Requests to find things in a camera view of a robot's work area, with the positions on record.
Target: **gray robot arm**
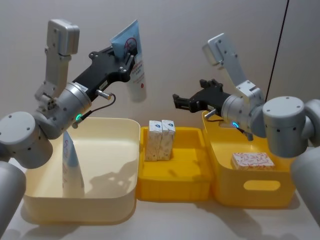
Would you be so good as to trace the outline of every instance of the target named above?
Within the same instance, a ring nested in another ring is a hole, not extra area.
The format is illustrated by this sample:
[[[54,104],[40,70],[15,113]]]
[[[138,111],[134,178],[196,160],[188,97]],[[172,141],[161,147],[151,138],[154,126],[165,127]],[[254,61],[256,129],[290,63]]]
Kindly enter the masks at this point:
[[[0,119],[0,237],[26,189],[24,173],[8,160],[15,158],[27,169],[42,166],[53,153],[49,140],[58,138],[72,124],[77,127],[94,112],[86,111],[98,96],[114,97],[102,108],[113,104],[115,95],[103,91],[114,82],[130,80],[137,49],[118,59],[108,47],[91,52],[91,66],[67,83],[68,64],[78,51],[79,33],[78,26],[63,19],[48,22],[45,81],[35,94],[38,108],[33,114],[13,112]]]
[[[203,90],[191,98],[173,95],[176,108],[194,113],[208,110],[209,119],[217,114],[232,123],[249,140],[267,138],[270,151],[283,158],[297,157],[291,165],[291,176],[297,190],[320,225],[320,100],[303,103],[293,96],[264,101],[262,92],[249,81],[224,33],[210,39],[203,51],[213,66],[218,66],[234,86],[235,94],[222,90],[222,84],[200,81]],[[306,151],[308,140],[313,146]]]

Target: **white table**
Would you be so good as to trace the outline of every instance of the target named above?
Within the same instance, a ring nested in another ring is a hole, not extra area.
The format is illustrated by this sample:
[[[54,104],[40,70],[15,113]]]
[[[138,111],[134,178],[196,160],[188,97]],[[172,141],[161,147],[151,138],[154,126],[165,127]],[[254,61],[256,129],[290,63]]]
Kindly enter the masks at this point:
[[[288,209],[277,210],[229,208],[213,200],[198,203],[137,201],[135,213],[129,220],[108,226],[40,226],[28,222],[22,206],[23,202],[3,240],[320,239],[320,228],[297,193]]]

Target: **yellow basket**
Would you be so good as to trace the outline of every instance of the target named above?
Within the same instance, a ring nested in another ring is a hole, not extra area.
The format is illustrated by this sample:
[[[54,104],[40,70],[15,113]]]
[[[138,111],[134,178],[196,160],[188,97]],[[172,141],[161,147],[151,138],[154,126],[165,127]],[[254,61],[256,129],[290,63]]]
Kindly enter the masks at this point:
[[[193,202],[209,198],[210,161],[202,131],[176,127],[170,160],[145,161],[148,128],[141,128],[136,197],[154,202]]]
[[[245,208],[282,208],[289,205],[295,186],[291,181],[293,158],[273,155],[265,138],[248,141],[237,129],[222,127],[221,122],[206,121],[202,113],[203,137],[207,146],[214,182],[212,191],[218,202]],[[233,153],[265,152],[275,164],[273,170],[237,170],[232,166]]]

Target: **basket handle hole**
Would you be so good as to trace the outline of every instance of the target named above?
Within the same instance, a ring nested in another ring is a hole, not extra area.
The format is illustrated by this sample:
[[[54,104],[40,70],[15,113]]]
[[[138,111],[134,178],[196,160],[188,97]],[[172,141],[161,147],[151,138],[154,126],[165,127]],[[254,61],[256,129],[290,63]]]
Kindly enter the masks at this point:
[[[275,180],[248,180],[243,184],[248,191],[277,191],[281,184]]]

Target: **patterned box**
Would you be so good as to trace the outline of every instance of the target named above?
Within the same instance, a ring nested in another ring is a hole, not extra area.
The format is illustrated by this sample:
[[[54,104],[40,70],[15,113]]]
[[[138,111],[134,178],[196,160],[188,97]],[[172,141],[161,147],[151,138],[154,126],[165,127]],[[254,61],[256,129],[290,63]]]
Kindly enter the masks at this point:
[[[162,137],[162,123],[160,121],[149,121],[148,130],[145,160],[157,161]]]
[[[162,138],[158,160],[170,160],[175,134],[176,128],[174,121],[162,120]]]
[[[232,164],[238,170],[272,170],[275,164],[265,152],[236,152]]]

